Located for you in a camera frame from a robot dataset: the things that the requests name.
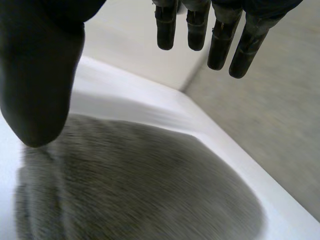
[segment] white surface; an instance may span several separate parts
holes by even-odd
[[[208,55],[214,11],[202,51],[188,47],[186,13],[177,16],[174,46],[164,51],[157,46],[155,9],[151,0],[107,0],[85,24],[84,55],[180,89]]]
[[[260,199],[267,223],[257,240],[320,239],[320,224],[182,93],[83,57],[71,111],[196,136],[233,167]],[[0,151],[0,239],[14,240],[13,192],[21,145],[3,118],[0,118]]]

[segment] gray fur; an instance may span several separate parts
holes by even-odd
[[[261,206],[192,136],[71,115],[26,147],[16,191],[20,240],[254,240]]]

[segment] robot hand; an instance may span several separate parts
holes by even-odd
[[[225,64],[243,10],[246,24],[232,59],[229,74],[237,79],[248,71],[270,28],[302,0],[180,0],[187,11],[188,45],[192,50],[203,48],[210,5],[216,21],[212,30],[207,65],[220,70]],[[157,43],[170,50],[174,45],[176,12],[179,0],[153,0],[156,5]]]
[[[85,41],[84,23],[105,1],[0,0],[0,108],[26,145],[45,145],[63,129]],[[174,43],[179,2],[153,2],[158,46],[168,50]],[[209,67],[219,70],[224,65],[242,9],[247,11],[246,25],[230,67],[230,74],[236,78],[245,74],[269,28],[300,2],[212,0],[216,23]],[[188,9],[189,46],[199,51],[205,41],[211,2],[182,3]]]

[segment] white wall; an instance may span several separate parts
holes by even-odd
[[[208,54],[213,9],[202,51],[188,47],[186,13],[177,16],[173,49],[157,46],[155,5],[151,0],[107,0],[85,25],[83,54],[174,89],[180,89]]]

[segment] white container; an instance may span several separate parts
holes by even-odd
[[[194,135],[229,164],[259,198],[266,224],[256,240],[320,239],[320,223],[183,93],[84,56],[70,111]],[[18,138],[0,117],[0,239],[17,238],[14,189],[21,149]]]

